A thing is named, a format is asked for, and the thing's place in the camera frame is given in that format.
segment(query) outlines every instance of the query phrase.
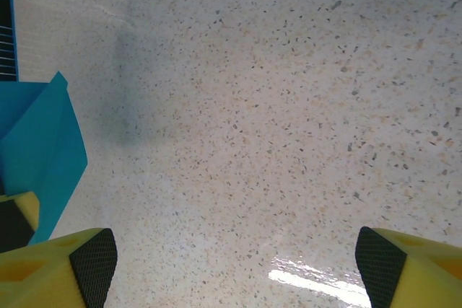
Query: blue paper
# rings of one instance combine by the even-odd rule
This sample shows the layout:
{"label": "blue paper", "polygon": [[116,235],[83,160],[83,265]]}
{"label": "blue paper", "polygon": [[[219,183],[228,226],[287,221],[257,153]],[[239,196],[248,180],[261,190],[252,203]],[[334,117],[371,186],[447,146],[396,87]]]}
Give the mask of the blue paper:
{"label": "blue paper", "polygon": [[87,155],[67,82],[0,84],[0,176],[7,195],[35,192],[38,229],[46,241],[87,166]]}

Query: terrazzo floor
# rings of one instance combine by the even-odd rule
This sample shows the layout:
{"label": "terrazzo floor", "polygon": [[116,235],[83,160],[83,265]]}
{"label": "terrazzo floor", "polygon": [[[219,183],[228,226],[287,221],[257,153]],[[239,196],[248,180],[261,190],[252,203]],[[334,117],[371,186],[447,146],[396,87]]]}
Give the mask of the terrazzo floor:
{"label": "terrazzo floor", "polygon": [[370,307],[359,228],[462,246],[462,0],[15,0],[108,226],[106,307]]}

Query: speckled floor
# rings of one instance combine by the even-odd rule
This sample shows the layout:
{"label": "speckled floor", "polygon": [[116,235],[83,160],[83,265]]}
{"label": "speckled floor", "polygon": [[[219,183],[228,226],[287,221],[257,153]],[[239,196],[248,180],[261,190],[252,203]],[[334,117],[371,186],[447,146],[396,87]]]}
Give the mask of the speckled floor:
{"label": "speckled floor", "polygon": [[363,225],[462,245],[461,0],[16,0],[109,226],[106,307],[369,307]]}

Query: blue folder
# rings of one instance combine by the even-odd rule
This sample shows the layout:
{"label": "blue folder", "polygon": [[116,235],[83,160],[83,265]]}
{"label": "blue folder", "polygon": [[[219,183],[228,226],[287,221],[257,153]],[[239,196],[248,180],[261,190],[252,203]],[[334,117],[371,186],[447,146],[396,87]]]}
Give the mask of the blue folder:
{"label": "blue folder", "polygon": [[40,201],[30,245],[46,241],[77,186],[87,155],[67,81],[0,83],[0,178],[5,193]]}

